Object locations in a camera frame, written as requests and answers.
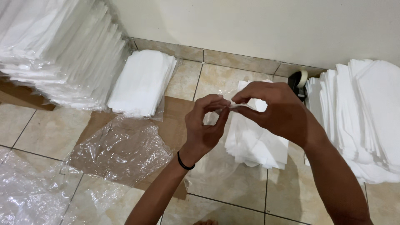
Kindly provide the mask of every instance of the black wristband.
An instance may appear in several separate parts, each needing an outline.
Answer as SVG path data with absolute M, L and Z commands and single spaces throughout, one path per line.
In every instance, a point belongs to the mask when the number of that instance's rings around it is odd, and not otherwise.
M 184 169 L 187 169 L 187 170 L 193 169 L 194 166 L 196 165 L 196 164 L 194 164 L 192 167 L 187 167 L 187 166 L 185 166 L 185 165 L 183 164 L 182 160 L 180 159 L 179 151 L 178 151 L 178 162 L 179 162 L 180 166 L 182 166 Z

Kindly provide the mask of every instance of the pile of white fabric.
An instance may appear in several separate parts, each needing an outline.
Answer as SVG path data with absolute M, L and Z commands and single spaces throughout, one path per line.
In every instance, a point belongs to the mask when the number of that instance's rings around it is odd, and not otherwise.
M 129 49 L 101 0 L 2 0 L 0 70 L 62 106 L 103 110 Z
M 250 82 L 239 81 L 238 91 Z M 251 99 L 248 106 L 264 112 L 268 105 L 263 100 Z M 236 162 L 245 163 L 250 167 L 261 164 L 268 169 L 272 167 L 285 169 L 288 145 L 288 140 L 272 134 L 239 113 L 233 114 L 225 148 L 230 155 L 235 157 Z
M 400 68 L 337 64 L 306 83 L 306 106 L 360 181 L 400 181 Z
M 108 107 L 136 118 L 153 116 L 176 62 L 175 57 L 160 51 L 133 52 L 115 84 Z

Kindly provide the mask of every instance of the cardboard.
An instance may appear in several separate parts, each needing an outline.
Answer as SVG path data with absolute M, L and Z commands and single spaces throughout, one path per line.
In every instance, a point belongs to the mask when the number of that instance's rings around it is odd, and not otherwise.
M 30 87 L 16 86 L 1 76 L 5 74 L 0 72 L 0 102 L 47 111 L 53 111 L 56 107 L 53 104 L 44 104 L 48 101 L 43 96 L 32 94 Z
M 165 97 L 164 106 L 164 117 L 163 122 L 152 121 L 156 124 L 158 129 L 158 134 L 161 136 L 166 145 L 168 145 L 171 150 L 173 150 L 174 155 L 181 148 L 181 146 L 186 142 L 186 126 L 185 126 L 185 115 L 189 113 L 194 106 L 194 102 L 183 100 L 179 98 Z M 96 131 L 104 127 L 108 122 L 114 119 L 117 115 L 113 113 L 104 112 L 92 112 L 88 125 L 81 133 L 76 145 L 80 144 L 84 140 L 90 138 Z M 90 163 L 83 162 L 82 157 L 76 155 L 76 151 L 71 153 L 70 165 L 82 170 L 84 173 L 92 174 L 96 176 L 102 176 L 101 171 L 95 171 L 91 169 Z M 134 185 L 135 188 L 146 190 L 154 179 L 160 174 L 164 167 L 156 170 L 147 176 L 144 180 L 138 182 Z M 129 185 L 131 180 L 117 180 L 116 182 Z M 179 185 L 174 197 L 179 199 L 186 198 L 186 186 L 183 182 Z

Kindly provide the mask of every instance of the cardboard sheet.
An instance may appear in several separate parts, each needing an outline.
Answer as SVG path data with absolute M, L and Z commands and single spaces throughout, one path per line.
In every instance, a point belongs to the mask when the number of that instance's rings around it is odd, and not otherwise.
M 193 109 L 193 106 L 194 102 L 192 101 L 166 96 L 163 122 L 152 121 L 159 127 L 158 134 L 161 136 L 165 144 L 173 150 L 174 155 L 186 142 L 185 115 Z M 101 129 L 116 116 L 117 114 L 114 113 L 92 112 L 88 125 L 83 130 L 76 145 L 91 137 L 97 130 Z M 91 170 L 89 163 L 81 162 L 79 158 L 82 157 L 74 157 L 74 154 L 76 154 L 75 151 L 72 151 L 71 154 L 73 158 L 70 162 L 71 166 L 82 170 L 84 173 L 101 176 L 98 172 Z M 162 170 L 163 167 L 150 174 L 141 182 L 135 184 L 134 187 L 146 190 Z M 120 180 L 118 182 L 126 185 L 130 181 Z M 183 182 L 181 182 L 177 188 L 174 197 L 179 199 L 186 198 L 186 187 Z

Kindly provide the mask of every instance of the tiled floor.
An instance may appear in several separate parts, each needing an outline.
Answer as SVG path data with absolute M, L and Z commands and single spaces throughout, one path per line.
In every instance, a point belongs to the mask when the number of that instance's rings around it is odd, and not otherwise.
M 286 77 L 183 60 L 166 95 L 196 100 L 210 93 L 228 93 L 236 89 L 239 80 L 264 79 L 287 82 Z M 32 175 L 29 167 L 40 174 L 60 163 L 89 118 L 90 112 L 70 108 L 45 112 L 0 104 L 0 171 L 14 162 L 15 168 L 28 176 Z M 186 200 L 173 198 L 159 224 L 187 225 L 207 219 L 218 220 L 221 225 L 332 224 L 311 169 L 304 165 L 302 149 L 290 144 L 285 170 L 251 168 L 233 163 L 223 148 L 224 138 L 212 155 L 196 165 L 196 169 L 207 168 L 218 174 L 192 174 Z M 143 194 L 142 190 L 81 174 L 63 188 L 72 197 L 68 198 L 68 209 L 59 213 L 66 215 L 62 224 L 123 224 Z M 400 184 L 366 185 L 366 196 L 375 224 L 400 222 Z

